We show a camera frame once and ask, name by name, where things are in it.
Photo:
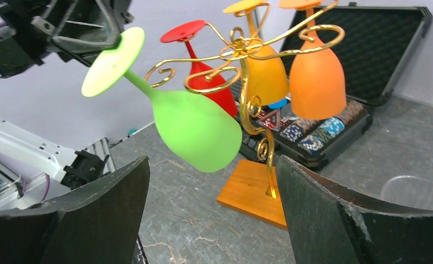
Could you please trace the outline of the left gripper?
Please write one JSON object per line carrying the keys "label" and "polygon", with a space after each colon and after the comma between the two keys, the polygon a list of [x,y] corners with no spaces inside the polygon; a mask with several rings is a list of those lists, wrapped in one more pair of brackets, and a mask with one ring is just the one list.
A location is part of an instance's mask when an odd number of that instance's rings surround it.
{"label": "left gripper", "polygon": [[118,47],[134,17],[131,0],[0,1],[0,78],[23,73],[56,53],[90,67]]}

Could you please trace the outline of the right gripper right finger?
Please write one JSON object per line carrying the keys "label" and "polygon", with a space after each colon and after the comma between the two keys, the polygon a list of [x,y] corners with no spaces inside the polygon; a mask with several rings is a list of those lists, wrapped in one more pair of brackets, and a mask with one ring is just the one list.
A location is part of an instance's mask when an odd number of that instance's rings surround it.
{"label": "right gripper right finger", "polygon": [[276,176],[296,263],[433,263],[433,211],[359,193],[284,155]]}

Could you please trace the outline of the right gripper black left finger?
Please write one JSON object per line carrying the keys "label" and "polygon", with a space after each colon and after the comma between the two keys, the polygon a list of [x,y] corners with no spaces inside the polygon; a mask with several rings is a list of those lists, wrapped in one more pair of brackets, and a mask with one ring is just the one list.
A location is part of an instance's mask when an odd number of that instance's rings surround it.
{"label": "right gripper black left finger", "polygon": [[142,263],[149,159],[29,208],[0,211],[0,263]]}

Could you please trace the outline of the clear wine glass front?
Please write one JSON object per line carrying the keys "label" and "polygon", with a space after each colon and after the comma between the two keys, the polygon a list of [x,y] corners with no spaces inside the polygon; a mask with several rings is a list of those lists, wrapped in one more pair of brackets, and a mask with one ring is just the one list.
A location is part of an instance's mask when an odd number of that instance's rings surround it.
{"label": "clear wine glass front", "polygon": [[433,211],[433,181],[412,175],[399,175],[387,181],[380,200]]}

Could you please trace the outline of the green wine glass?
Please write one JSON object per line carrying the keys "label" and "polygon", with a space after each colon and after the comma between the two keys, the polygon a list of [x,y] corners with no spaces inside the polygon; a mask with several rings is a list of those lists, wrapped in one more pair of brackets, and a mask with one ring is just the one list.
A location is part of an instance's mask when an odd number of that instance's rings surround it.
{"label": "green wine glass", "polygon": [[81,93],[97,96],[125,77],[152,104],[157,131],[167,147],[201,172],[226,167],[242,143],[240,125],[217,103],[189,91],[161,91],[130,70],[145,40],[145,31],[121,33],[117,48],[102,51],[90,67]]}

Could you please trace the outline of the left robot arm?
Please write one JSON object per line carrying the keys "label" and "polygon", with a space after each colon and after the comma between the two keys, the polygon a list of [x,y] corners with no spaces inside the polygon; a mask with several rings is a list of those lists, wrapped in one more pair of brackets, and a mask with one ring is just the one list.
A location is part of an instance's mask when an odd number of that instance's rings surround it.
{"label": "left robot arm", "polygon": [[[116,47],[133,21],[131,2],[0,1],[0,79],[55,53],[91,66]],[[0,210],[25,209],[115,171],[106,139],[83,150],[64,147],[0,118]]]}

